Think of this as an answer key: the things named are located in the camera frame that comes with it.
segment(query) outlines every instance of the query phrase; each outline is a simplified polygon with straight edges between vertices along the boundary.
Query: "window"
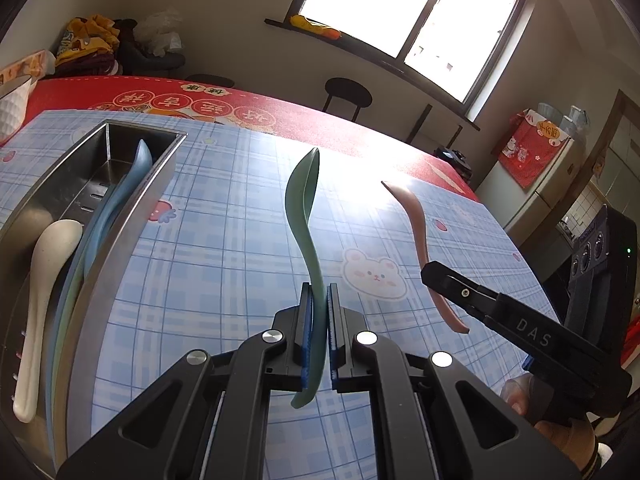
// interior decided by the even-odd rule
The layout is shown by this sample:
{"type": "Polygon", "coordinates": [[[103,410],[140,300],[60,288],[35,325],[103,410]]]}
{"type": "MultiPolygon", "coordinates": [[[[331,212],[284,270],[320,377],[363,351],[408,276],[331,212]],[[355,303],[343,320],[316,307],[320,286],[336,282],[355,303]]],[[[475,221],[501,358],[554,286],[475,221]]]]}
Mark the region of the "window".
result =
{"type": "Polygon", "coordinates": [[[342,32],[335,44],[465,112],[494,66],[525,0],[294,0],[342,32]]]}

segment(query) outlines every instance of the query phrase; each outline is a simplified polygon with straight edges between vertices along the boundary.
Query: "human hand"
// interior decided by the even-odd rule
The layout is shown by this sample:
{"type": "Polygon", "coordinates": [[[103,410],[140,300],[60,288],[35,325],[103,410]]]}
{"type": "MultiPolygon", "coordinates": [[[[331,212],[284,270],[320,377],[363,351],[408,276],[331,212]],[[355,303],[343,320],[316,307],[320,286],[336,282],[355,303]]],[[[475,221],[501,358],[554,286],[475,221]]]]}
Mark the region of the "human hand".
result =
{"type": "MultiPolygon", "coordinates": [[[[526,373],[504,383],[500,397],[514,412],[525,416],[529,410],[529,391],[533,375],[526,373]]],[[[571,426],[540,420],[534,426],[546,436],[560,451],[567,455],[580,470],[591,461],[596,446],[593,428],[587,420],[570,419],[571,426]]]]}

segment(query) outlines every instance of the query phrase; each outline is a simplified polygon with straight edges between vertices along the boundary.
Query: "red tablecloth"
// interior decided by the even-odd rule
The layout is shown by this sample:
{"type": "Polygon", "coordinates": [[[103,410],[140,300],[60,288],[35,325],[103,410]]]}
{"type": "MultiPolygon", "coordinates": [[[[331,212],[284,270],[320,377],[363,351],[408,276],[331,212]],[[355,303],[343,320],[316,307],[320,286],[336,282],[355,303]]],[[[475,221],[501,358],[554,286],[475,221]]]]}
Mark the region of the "red tablecloth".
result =
{"type": "Polygon", "coordinates": [[[234,123],[366,158],[477,201],[455,170],[434,156],[364,126],[242,90],[136,76],[49,79],[40,81],[31,95],[25,123],[44,110],[62,109],[123,110],[234,123]]]}

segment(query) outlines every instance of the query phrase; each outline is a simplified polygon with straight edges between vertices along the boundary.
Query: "window sill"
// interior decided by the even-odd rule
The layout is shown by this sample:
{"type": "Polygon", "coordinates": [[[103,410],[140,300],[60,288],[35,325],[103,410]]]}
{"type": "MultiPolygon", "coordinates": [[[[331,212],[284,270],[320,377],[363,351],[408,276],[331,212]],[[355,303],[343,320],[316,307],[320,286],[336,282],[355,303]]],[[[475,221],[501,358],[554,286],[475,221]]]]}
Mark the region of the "window sill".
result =
{"type": "Polygon", "coordinates": [[[425,78],[425,76],[423,76],[419,72],[416,72],[411,67],[403,65],[402,69],[398,68],[395,65],[396,60],[388,54],[385,54],[381,50],[378,50],[375,47],[360,40],[356,40],[348,34],[341,35],[341,37],[337,40],[330,40],[329,38],[325,38],[324,36],[319,36],[318,34],[307,32],[306,30],[293,27],[292,25],[289,25],[289,23],[279,22],[278,20],[271,20],[267,18],[264,20],[264,22],[267,25],[271,25],[272,27],[284,28],[286,30],[292,30],[293,32],[297,32],[299,34],[304,34],[305,36],[316,38],[316,40],[329,43],[333,46],[336,46],[337,48],[340,48],[341,50],[353,54],[354,56],[366,59],[367,61],[379,66],[380,68],[383,68],[384,70],[387,70],[388,72],[391,72],[393,75],[399,77],[400,79],[406,81],[417,89],[423,91],[430,97],[436,99],[436,101],[447,107],[452,113],[462,119],[466,124],[473,127],[478,132],[480,131],[480,128],[465,116],[465,113],[461,110],[462,104],[460,104],[459,101],[456,101],[442,88],[437,86],[429,79],[425,78]]]}

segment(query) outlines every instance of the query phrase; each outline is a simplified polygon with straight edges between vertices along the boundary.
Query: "plastic bag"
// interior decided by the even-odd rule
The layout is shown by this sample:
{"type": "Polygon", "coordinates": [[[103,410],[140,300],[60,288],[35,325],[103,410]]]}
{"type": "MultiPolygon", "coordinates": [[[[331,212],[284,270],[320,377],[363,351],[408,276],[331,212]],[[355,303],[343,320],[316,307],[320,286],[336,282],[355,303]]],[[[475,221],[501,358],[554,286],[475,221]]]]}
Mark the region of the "plastic bag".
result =
{"type": "Polygon", "coordinates": [[[147,44],[147,49],[154,56],[164,57],[167,52],[176,52],[182,48],[180,34],[177,32],[168,32],[166,34],[158,34],[147,44]]]}
{"type": "Polygon", "coordinates": [[[166,52],[182,48],[180,35],[175,31],[182,23],[182,16],[173,7],[147,16],[133,29],[133,36],[154,56],[163,57],[166,52]]]}

